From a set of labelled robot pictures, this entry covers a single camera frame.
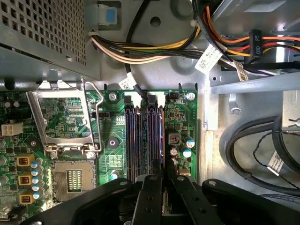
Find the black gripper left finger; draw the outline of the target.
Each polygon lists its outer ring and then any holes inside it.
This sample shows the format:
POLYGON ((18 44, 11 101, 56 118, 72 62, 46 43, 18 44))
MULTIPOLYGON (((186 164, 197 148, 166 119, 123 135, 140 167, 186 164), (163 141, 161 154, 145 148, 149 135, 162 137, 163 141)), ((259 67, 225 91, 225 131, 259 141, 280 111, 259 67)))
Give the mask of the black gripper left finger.
POLYGON ((87 193, 38 213, 24 225, 158 225, 162 216, 163 170, 152 162, 152 174, 132 183, 112 180, 87 193))

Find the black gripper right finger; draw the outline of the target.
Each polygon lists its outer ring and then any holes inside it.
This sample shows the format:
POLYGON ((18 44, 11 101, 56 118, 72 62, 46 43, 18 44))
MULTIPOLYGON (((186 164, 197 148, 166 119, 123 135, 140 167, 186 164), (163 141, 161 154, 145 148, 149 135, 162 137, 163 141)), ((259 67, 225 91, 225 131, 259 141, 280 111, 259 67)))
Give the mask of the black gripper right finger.
POLYGON ((300 213, 221 180, 196 183, 178 175, 172 160, 167 177, 194 225, 298 225, 300 213))

